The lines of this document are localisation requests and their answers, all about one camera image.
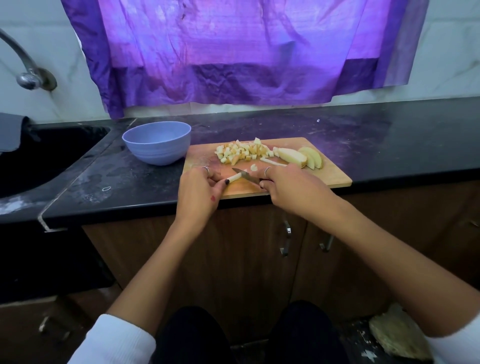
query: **white sleeve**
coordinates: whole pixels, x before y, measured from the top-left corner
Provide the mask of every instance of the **white sleeve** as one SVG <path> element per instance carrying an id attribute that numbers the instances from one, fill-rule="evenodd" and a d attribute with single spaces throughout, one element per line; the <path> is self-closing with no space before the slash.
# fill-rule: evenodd
<path id="1" fill-rule="evenodd" d="M 480 314 L 455 334 L 427 341 L 436 364 L 480 363 Z"/>
<path id="2" fill-rule="evenodd" d="M 141 328 L 101 315 L 68 363 L 148 364 L 155 347 L 153 336 Z"/>

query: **bowl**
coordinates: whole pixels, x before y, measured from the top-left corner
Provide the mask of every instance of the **bowl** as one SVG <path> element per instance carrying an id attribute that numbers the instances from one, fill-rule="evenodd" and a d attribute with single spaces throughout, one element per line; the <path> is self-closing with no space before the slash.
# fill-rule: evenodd
<path id="1" fill-rule="evenodd" d="M 122 139 L 141 161 L 165 166 L 187 154 L 191 131 L 192 127 L 184 122 L 158 121 L 131 128 Z"/>

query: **knife blade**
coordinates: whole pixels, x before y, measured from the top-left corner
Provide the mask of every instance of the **knife blade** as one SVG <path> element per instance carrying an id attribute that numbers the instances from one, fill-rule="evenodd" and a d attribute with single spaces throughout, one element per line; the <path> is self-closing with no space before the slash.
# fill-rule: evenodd
<path id="1" fill-rule="evenodd" d="M 253 177 L 252 175 L 250 175 L 250 173 L 248 172 L 245 172 L 244 170 L 241 170 L 239 168 L 232 168 L 236 173 L 240 173 L 242 178 L 246 179 L 247 181 L 250 181 L 252 183 L 255 183 L 257 185 L 260 185 L 260 182 L 261 181 L 269 181 L 265 178 L 257 178 L 257 177 Z"/>

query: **wooden cutting board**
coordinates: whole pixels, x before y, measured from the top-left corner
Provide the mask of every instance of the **wooden cutting board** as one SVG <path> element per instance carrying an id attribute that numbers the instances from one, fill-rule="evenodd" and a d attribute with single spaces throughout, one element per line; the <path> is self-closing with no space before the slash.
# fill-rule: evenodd
<path id="1" fill-rule="evenodd" d="M 303 168 L 303 170 L 313 174 L 314 176 L 317 176 L 330 188 L 348 187 L 352 184 L 352 179 L 349 176 L 347 176 L 339 167 L 337 167 L 331 160 L 329 160 L 321 151 L 315 148 L 313 144 L 305 138 L 265 139 L 262 140 L 262 143 L 268 146 L 270 150 L 272 150 L 275 146 L 279 148 L 291 148 L 295 150 L 298 150 L 303 146 L 309 146 L 310 148 L 317 150 L 322 156 L 323 168 L 320 170 L 311 170 L 310 168 L 305 167 Z M 214 169 L 220 172 L 222 174 L 222 177 L 224 178 L 228 178 L 236 174 L 232 170 L 231 164 L 220 163 L 220 160 L 217 158 L 216 154 L 214 154 L 216 147 L 221 144 L 224 143 L 197 144 L 194 146 L 190 146 L 187 151 L 187 156 L 185 157 L 183 171 L 188 171 L 192 167 L 196 166 L 208 166 L 210 169 Z M 279 163 L 287 163 L 278 157 L 271 157 L 269 159 Z M 262 162 L 261 160 L 251 160 L 248 162 L 245 160 L 240 160 L 235 165 L 235 167 L 240 168 L 241 170 L 246 169 L 248 172 L 250 172 L 250 166 L 252 164 L 256 164 L 258 170 L 264 170 L 267 167 L 271 167 L 271 164 Z M 268 192 L 263 190 L 256 184 L 240 178 L 239 180 L 232 182 L 232 184 L 227 187 L 227 189 L 223 193 L 222 199 L 261 196 L 266 194 L 268 194 Z"/>

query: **black sink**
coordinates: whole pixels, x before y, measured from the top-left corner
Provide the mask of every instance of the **black sink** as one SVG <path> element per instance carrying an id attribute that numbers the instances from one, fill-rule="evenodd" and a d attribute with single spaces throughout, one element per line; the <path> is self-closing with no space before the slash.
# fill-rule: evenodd
<path id="1" fill-rule="evenodd" d="M 79 160 L 109 132 L 97 126 L 30 127 L 20 147 L 0 155 L 0 198 L 38 187 Z"/>

